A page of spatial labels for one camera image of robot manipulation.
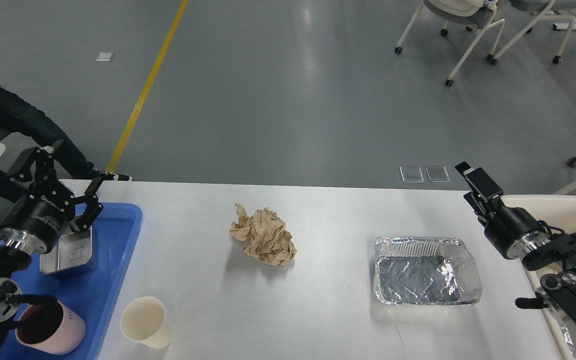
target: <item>chair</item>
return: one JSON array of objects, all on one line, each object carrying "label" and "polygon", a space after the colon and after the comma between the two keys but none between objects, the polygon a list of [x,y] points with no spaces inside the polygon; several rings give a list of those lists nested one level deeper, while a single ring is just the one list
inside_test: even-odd
[{"label": "chair", "polygon": [[519,38],[521,38],[524,34],[530,33],[533,29],[533,25],[541,20],[562,20],[567,21],[569,23],[566,34],[564,35],[564,39],[561,41],[559,46],[559,50],[557,54],[552,59],[553,64],[558,64],[562,60],[562,53],[564,48],[566,47],[566,43],[570,38],[570,33],[572,32],[573,28],[575,27],[576,19],[571,14],[549,14],[549,12],[558,12],[562,10],[573,10],[576,9],[576,0],[509,0],[510,5],[517,10],[522,12],[528,12],[533,14],[532,20],[528,23],[528,25],[524,26],[523,29],[519,30],[517,34],[506,43],[499,52],[495,53],[492,56],[489,56],[487,60],[490,64],[495,65],[498,62],[498,59],[512,46],[516,43]]},{"label": "chair", "polygon": [[462,67],[462,64],[464,64],[464,61],[466,61],[468,55],[471,54],[471,51],[473,51],[473,48],[480,41],[486,30],[499,26],[499,32],[496,35],[496,39],[494,39],[494,43],[488,56],[491,57],[492,54],[494,54],[497,43],[499,42],[499,37],[501,36],[501,32],[504,29],[505,22],[503,18],[493,22],[497,13],[497,0],[423,0],[422,4],[419,5],[419,7],[414,12],[399,41],[397,41],[397,45],[395,46],[395,54],[402,53],[402,44],[404,39],[406,39],[410,28],[417,20],[423,7],[426,7],[435,15],[446,20],[446,22],[443,23],[441,32],[439,32],[442,37],[445,37],[448,34],[447,27],[449,21],[452,23],[466,25],[469,28],[478,29],[477,36],[475,36],[473,39],[472,43],[466,50],[466,53],[464,53],[464,55],[457,63],[457,66],[452,69],[452,72],[450,75],[448,75],[448,78],[446,78],[445,85],[447,87],[453,85],[455,82],[454,77],[457,74],[457,71],[459,71],[459,69]]}]

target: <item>pink mug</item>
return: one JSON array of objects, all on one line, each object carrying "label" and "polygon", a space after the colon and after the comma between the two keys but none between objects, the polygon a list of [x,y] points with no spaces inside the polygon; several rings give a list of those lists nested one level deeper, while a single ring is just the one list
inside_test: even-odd
[{"label": "pink mug", "polygon": [[[42,319],[38,326],[16,329],[16,341],[53,355],[68,354],[79,346],[86,335],[86,323],[61,301],[58,303],[48,319]],[[30,305],[21,313],[19,321],[36,319],[43,312],[43,305]]]}]

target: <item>crumpled paper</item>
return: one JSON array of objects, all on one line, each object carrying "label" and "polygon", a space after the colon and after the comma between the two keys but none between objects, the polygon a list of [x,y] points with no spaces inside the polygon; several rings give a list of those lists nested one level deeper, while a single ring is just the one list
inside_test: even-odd
[{"label": "crumpled paper", "polygon": [[252,216],[240,204],[237,207],[238,221],[233,221],[228,234],[242,242],[250,242],[244,254],[260,262],[276,267],[285,267],[295,259],[297,249],[293,235],[286,231],[286,223],[269,208],[256,210]]}]

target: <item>person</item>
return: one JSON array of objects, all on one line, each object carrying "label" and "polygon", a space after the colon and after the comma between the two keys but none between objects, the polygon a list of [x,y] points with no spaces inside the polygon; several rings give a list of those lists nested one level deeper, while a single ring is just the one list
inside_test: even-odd
[{"label": "person", "polygon": [[[46,114],[30,105],[17,94],[0,87],[0,128],[10,133],[21,133],[31,137],[39,146],[52,146],[63,141],[54,157],[74,179],[93,179],[102,176],[105,180],[132,181],[123,173],[112,173],[96,168],[93,162],[71,141],[70,137]],[[0,170],[0,198],[13,203],[22,196],[22,190],[6,180]]]}]

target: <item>sneaker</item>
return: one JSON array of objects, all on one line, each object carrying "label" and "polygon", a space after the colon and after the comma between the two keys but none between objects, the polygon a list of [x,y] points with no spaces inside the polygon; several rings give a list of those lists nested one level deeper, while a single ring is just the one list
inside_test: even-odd
[{"label": "sneaker", "polygon": [[123,173],[105,171],[100,168],[92,170],[90,178],[98,178],[100,176],[103,177],[103,180],[110,180],[111,182],[132,182],[132,180],[134,180],[132,176]]}]

